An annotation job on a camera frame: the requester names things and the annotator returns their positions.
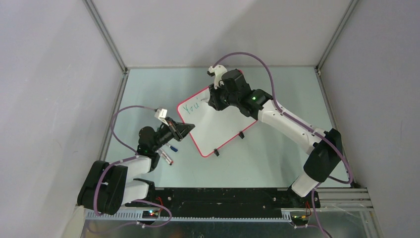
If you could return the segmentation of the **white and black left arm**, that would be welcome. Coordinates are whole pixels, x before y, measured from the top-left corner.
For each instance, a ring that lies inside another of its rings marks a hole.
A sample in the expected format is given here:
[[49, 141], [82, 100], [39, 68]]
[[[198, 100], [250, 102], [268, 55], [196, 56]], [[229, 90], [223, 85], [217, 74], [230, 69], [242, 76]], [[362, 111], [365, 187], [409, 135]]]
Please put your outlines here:
[[91, 209], [98, 215], [115, 214], [119, 208], [133, 201], [152, 206], [157, 199], [154, 183], [140, 178], [156, 169], [167, 156], [161, 148], [171, 140], [181, 141], [194, 124], [176, 122], [167, 117], [159, 129], [145, 126], [139, 131], [134, 156], [109, 163], [95, 161], [79, 191], [78, 206]]

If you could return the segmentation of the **red framed whiteboard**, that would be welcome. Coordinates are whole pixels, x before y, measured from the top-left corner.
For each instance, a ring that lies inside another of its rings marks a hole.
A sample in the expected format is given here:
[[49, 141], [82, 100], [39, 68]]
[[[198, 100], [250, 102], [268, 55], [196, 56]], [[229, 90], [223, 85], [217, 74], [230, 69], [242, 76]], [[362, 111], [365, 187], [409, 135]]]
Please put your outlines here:
[[202, 102], [204, 98], [210, 98], [208, 87], [179, 103], [177, 113], [183, 123], [195, 125], [189, 135], [198, 153], [206, 158], [214, 154], [214, 149], [219, 151], [237, 137], [239, 132], [244, 132], [257, 121], [243, 116], [236, 107], [216, 111]]

